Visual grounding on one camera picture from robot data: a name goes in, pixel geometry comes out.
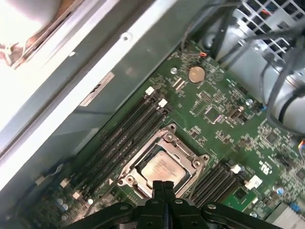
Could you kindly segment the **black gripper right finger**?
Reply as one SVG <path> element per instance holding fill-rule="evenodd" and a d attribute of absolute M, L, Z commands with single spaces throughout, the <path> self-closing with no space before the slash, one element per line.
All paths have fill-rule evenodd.
<path fill-rule="evenodd" d="M 254 218 L 226 205 L 216 202 L 201 208 L 177 198 L 173 182 L 165 181 L 164 191 L 175 229 L 278 229 L 271 223 Z"/>

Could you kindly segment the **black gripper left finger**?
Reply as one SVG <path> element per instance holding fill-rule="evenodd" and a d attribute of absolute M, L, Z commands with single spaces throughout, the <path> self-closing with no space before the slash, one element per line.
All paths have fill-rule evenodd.
<path fill-rule="evenodd" d="M 152 198 L 134 207 L 115 203 L 84 217 L 65 229 L 162 229 L 165 207 L 164 183 L 153 182 Z"/>

